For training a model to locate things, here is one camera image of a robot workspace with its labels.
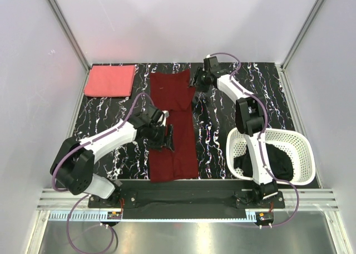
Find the dark red t shirt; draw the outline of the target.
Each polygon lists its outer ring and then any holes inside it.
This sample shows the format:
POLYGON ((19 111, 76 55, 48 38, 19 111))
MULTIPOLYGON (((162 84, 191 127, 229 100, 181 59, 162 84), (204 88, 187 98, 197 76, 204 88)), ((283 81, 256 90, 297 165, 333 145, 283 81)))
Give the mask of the dark red t shirt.
POLYGON ((176 74, 150 74, 150 97, 154 105, 168 111, 167 125, 173 126, 174 150, 149 151, 150 181, 169 182, 199 176, 196 140, 192 119, 195 88, 190 86, 190 70, 176 74))

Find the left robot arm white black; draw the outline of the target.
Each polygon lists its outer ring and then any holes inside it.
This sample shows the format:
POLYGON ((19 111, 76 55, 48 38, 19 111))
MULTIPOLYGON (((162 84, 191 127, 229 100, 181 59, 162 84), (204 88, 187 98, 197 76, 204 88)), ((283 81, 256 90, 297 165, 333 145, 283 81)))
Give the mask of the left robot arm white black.
POLYGON ((94 165, 116 148, 146 139, 153 150, 174 150, 174 127, 167 123, 169 112, 150 105, 145 111, 130 114, 115 126, 89 138, 67 138, 50 168, 52 183, 73 195, 86 193, 101 207, 120 205, 121 188, 112 180, 94 173, 94 165))

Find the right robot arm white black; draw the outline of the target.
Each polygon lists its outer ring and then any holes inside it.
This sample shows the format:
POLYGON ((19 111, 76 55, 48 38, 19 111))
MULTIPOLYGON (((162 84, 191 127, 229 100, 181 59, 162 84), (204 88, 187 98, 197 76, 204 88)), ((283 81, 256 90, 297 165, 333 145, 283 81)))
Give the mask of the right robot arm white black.
POLYGON ((204 66, 199 67, 191 80, 191 86, 207 92, 215 87, 235 104, 235 123, 243 135, 253 169, 253 202, 258 207, 266 207, 278 193, 276 178, 271 172, 268 151, 265 143, 268 116, 262 101, 251 91, 244 88, 235 74, 241 68, 241 62, 233 72, 227 72, 217 60, 219 53, 207 55, 204 66))

